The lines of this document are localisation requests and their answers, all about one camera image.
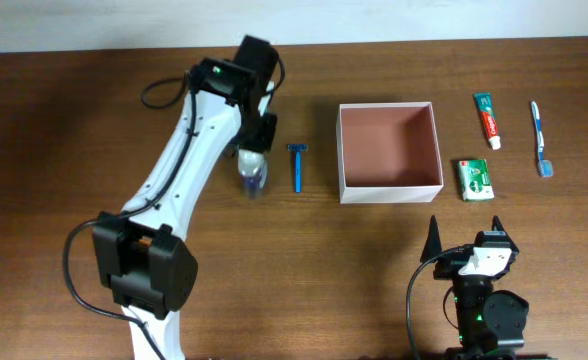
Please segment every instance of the toothbrush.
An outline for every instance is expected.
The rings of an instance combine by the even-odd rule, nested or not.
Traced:
[[[543,158],[543,130],[541,130],[541,115],[538,112],[536,102],[532,101],[532,117],[534,118],[534,127],[536,128],[536,143],[538,144],[538,172],[542,177],[550,177],[554,175],[554,168],[552,162]]]

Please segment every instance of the toothbrush bristles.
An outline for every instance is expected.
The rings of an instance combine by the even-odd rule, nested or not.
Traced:
[[[549,160],[539,161],[538,172],[539,174],[541,174],[542,177],[550,177],[554,175],[554,168],[552,167],[552,162]]]

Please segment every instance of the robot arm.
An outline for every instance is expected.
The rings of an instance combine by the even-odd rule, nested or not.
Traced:
[[[139,320],[130,323],[136,359],[156,358],[152,343],[165,359],[185,358],[180,308],[198,271],[185,245],[192,211],[228,145],[240,149],[239,171],[247,168],[243,161],[256,162],[270,149],[276,116],[267,112],[274,88],[269,80],[277,63],[269,43],[246,37],[234,60],[206,58],[194,66],[181,117],[158,163],[123,212],[101,213],[95,222],[101,283],[125,315]]]
[[[481,231],[474,244],[442,251],[436,218],[432,216],[423,263],[414,274],[407,294],[407,327],[414,357],[420,359],[409,320],[411,286],[426,265],[436,262],[434,279],[451,280],[462,348],[448,349],[452,360],[516,359],[525,344],[523,330],[529,311],[525,299],[509,291],[494,291],[493,281],[510,271],[519,249],[498,217],[491,231]]]

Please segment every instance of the razor head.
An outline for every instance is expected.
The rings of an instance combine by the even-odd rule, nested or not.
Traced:
[[[289,151],[307,151],[306,144],[288,144],[287,149]]]

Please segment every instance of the toothbrush handle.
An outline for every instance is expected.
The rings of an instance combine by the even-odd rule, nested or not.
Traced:
[[[541,115],[538,111],[538,106],[534,101],[532,101],[532,117],[534,118],[534,127],[536,128],[536,142],[538,144],[538,150],[543,151],[545,142],[543,141],[543,130],[541,129]]]
[[[301,174],[301,152],[297,151],[296,152],[296,192],[300,193],[303,187],[303,179],[302,179],[302,174]]]

